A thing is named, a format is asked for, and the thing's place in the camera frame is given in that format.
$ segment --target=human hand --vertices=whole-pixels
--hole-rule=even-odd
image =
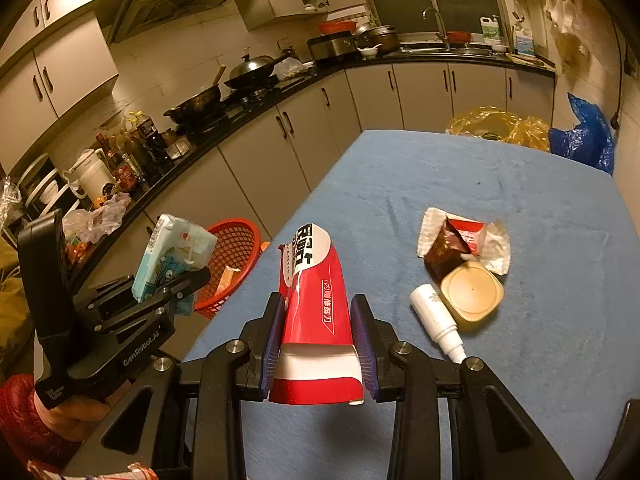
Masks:
[[[33,393],[33,403],[38,416],[47,428],[65,440],[82,442],[92,434],[98,422],[103,420],[129,387],[130,383],[126,381],[106,398],[106,404],[89,397],[75,395],[52,410],[48,410],[36,392]]]

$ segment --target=blue tablecloth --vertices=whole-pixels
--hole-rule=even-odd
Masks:
[[[429,282],[416,241],[427,206],[502,219],[512,263],[497,316],[462,334],[527,410],[576,479],[602,466],[625,401],[640,396],[640,242],[613,179],[577,162],[482,139],[363,133],[276,236],[196,341],[205,356],[259,317],[278,288],[277,245],[325,228],[349,298],[366,294],[400,339],[442,355],[408,294]],[[443,478],[451,478],[441,404]],[[384,479],[394,404],[242,408],[252,480]]]

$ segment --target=screw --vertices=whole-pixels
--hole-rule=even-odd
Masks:
[[[238,352],[244,350],[244,342],[240,341],[239,339],[233,339],[233,341],[229,341],[226,344],[225,348],[227,352],[231,354],[237,354]]]
[[[470,357],[466,360],[466,367],[469,368],[469,370],[479,372],[484,368],[484,363],[479,357]]]
[[[161,357],[154,361],[154,368],[159,372],[164,372],[171,368],[173,362],[168,357]]]
[[[407,341],[398,341],[394,345],[394,352],[400,355],[408,354],[411,351],[411,345]]]

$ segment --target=faucet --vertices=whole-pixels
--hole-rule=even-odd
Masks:
[[[434,7],[427,7],[422,12],[422,18],[424,20],[427,19],[427,12],[429,11],[433,11],[433,15],[436,17],[436,23],[438,24],[438,32],[436,35],[438,39],[442,43],[444,43],[444,48],[446,50],[451,50],[451,45],[449,43],[449,37],[447,36],[447,29],[444,27],[444,20],[442,19],[442,14],[440,14],[440,11],[435,9]]]

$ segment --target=red sleeve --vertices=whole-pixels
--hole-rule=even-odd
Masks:
[[[18,459],[39,460],[62,468],[80,443],[53,433],[40,420],[33,404],[33,376],[14,375],[0,388],[0,431]]]

